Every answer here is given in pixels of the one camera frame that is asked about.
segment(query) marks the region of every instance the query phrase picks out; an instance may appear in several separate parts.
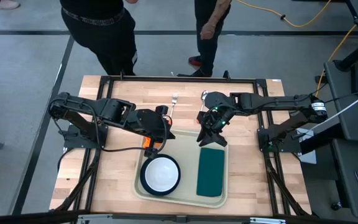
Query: green towel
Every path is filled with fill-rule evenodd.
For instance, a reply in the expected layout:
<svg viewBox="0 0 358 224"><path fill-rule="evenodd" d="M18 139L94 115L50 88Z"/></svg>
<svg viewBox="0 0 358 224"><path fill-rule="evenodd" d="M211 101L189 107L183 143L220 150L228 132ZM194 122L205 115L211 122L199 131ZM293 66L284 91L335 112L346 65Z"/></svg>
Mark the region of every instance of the green towel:
<svg viewBox="0 0 358 224"><path fill-rule="evenodd" d="M198 166L197 195L217 197L222 194L224 151L201 148Z"/></svg>

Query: black pants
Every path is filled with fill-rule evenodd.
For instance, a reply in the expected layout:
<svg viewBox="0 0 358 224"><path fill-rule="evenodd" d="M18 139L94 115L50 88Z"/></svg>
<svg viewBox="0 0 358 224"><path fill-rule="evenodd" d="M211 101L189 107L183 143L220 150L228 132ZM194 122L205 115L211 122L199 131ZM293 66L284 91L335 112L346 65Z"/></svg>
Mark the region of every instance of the black pants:
<svg viewBox="0 0 358 224"><path fill-rule="evenodd" d="M95 26L71 18L62 11L71 35L81 46L89 48L108 75L134 75L137 59L135 20L127 10L123 17L109 26Z"/></svg>
<svg viewBox="0 0 358 224"><path fill-rule="evenodd" d="M223 28L223 21L226 18L226 16L229 14L229 11L230 11L230 6L226 10L226 13L219 20L218 24L216 24L214 36L209 40L201 40L200 33L204 24L208 22L211 14L196 12L197 48L198 48L198 52L201 55L201 64L202 64L201 70L205 74L212 74L214 68L216 50L218 49L218 37L219 35L221 35L222 28Z"/></svg>

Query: hand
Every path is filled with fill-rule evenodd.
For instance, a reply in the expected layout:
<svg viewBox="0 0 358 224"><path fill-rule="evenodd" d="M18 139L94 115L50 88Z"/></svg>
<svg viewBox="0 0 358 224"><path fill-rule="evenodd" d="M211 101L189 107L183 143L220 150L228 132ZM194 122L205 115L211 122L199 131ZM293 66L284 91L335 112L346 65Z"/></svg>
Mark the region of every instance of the hand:
<svg viewBox="0 0 358 224"><path fill-rule="evenodd" d="M201 29L201 40L209 40L214 36L215 33L215 25L210 22L207 22L203 28Z"/></svg>

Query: wooden table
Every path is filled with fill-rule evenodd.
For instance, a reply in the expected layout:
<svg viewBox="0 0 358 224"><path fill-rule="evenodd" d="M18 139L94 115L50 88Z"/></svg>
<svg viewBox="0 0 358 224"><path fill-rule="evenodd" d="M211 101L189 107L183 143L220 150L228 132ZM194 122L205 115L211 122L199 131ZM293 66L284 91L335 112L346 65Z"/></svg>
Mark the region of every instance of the wooden table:
<svg viewBox="0 0 358 224"><path fill-rule="evenodd" d="M100 76L85 76L80 97L96 99ZM269 96L283 96L280 80L267 80ZM115 81L112 98L135 103L137 109L154 110L158 105L172 105L172 94L178 93L178 103L173 112L172 129L199 131L196 116L201 106L203 90L230 92L254 92L251 84L243 83L193 83L193 82L137 82ZM273 112L275 124L288 119L287 111ZM257 116L235 116L224 128L223 136L229 143L228 199L221 208L203 208L175 203L142 200L133 192L135 164L139 151L102 152L92 212L141 213L141 214L187 214L187 215L234 215L271 216L266 170L263 155L259 151L256 130ZM138 146L141 136L117 128L109 128L106 149ZM84 149L74 149L65 156L60 166L50 208L59 206L78 182ZM281 153L285 183L302 208L311 213L305 182L299 161L290 153ZM80 208L84 208L85 187ZM276 186L279 211L283 213L280 191Z"/></svg>

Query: beige tray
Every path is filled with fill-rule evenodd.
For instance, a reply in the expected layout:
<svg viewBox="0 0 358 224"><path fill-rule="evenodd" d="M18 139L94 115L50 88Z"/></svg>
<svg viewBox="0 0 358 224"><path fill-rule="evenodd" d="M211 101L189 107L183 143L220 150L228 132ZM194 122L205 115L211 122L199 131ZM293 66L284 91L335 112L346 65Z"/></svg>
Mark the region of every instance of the beige tray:
<svg viewBox="0 0 358 224"><path fill-rule="evenodd" d="M164 149L160 152L173 157L179 164L181 177L178 187L166 196L154 196L146 192L140 182L140 169L146 161L143 151L139 154L139 160L136 164L136 176L134 182L135 194L147 200L156 200L160 202L180 203L185 205L194 205L208 208L219 208L227 199L227 175L229 166L229 148L222 147L216 143L208 144L203 147L211 149L224 150L224 173L223 173L223 190L222 195L218 197L204 197L196 194L198 164L200 159L201 148L196 142L198 133L189 131L171 130L176 136L174 140L168 140Z"/></svg>

